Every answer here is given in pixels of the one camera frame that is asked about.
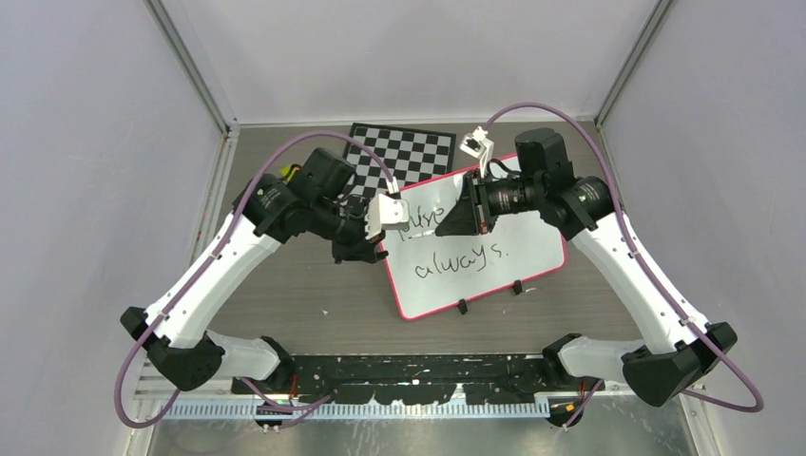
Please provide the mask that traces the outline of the pink framed whiteboard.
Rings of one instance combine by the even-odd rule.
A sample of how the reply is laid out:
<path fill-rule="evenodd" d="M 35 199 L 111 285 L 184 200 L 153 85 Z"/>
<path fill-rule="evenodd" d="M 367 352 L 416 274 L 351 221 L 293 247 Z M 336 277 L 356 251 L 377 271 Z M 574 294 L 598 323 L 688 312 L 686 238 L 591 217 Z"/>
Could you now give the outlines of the pink framed whiteboard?
<path fill-rule="evenodd" d="M 491 233 L 473 237 L 409 239 L 433 230 L 460 194 L 463 173 L 424 180 L 402 188 L 410 207 L 410 227 L 387 233 L 381 247 L 400 316 L 415 320 L 499 291 L 515 280 L 526 283 L 561 269 L 566 243 L 538 213 L 500 217 Z"/>

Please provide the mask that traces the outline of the black white whiteboard marker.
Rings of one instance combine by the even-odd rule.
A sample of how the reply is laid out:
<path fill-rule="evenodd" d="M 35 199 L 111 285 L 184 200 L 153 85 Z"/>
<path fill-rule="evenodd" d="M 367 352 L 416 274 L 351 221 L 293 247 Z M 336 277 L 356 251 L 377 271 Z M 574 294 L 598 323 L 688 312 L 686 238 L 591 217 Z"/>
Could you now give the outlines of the black white whiteboard marker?
<path fill-rule="evenodd" d="M 426 231 L 423 231 L 423 232 L 420 232 L 420 233 L 417 233 L 417 234 L 409 236 L 409 239 L 424 238 L 424 237 L 433 236 L 434 232 L 435 232 L 435 230 L 426 230 Z"/>

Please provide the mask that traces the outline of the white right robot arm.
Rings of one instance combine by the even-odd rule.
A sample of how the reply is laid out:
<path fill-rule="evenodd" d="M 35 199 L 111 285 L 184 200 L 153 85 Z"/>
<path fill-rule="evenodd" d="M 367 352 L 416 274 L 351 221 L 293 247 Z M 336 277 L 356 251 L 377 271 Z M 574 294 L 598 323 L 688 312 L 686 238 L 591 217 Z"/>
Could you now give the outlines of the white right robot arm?
<path fill-rule="evenodd" d="M 486 235 L 501 217 L 536 212 L 597 267 L 642 335 L 636 341 L 602 341 L 578 333 L 558 339 L 543 350 L 542 373 L 549 386 L 566 390 L 582 377 L 616 381 L 646 404 L 660 407 L 719 363 L 715 349 L 728 352 L 737 343 L 728 323 L 709 322 L 666 285 L 661 273 L 646 273 L 654 261 L 641 251 L 607 184 L 575 175 L 559 133 L 537 128 L 517 135 L 518 167 L 503 165 L 502 178 L 489 170 L 495 160 L 486 130 L 476 128 L 459 148 L 479 166 L 463 174 L 459 197 L 436 235 Z M 666 285 L 663 291 L 660 285 Z"/>

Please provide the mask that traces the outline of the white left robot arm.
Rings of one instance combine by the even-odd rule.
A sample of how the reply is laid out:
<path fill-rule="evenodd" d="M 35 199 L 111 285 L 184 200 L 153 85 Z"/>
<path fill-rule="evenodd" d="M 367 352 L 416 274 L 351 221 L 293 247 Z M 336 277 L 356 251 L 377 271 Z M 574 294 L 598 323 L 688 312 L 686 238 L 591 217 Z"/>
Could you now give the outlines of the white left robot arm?
<path fill-rule="evenodd" d="M 357 177 L 356 165 L 318 147 L 289 175 L 250 181 L 214 240 L 165 296 L 122 315 L 132 337 L 153 331 L 143 347 L 155 369 L 180 391 L 224 375 L 284 391 L 292 359 L 277 341 L 226 336 L 209 325 L 243 280 L 292 237 L 310 233 L 330 241 L 337 263 L 383 259 L 377 248 L 383 236 L 367 235 L 366 202 L 338 201 Z"/>

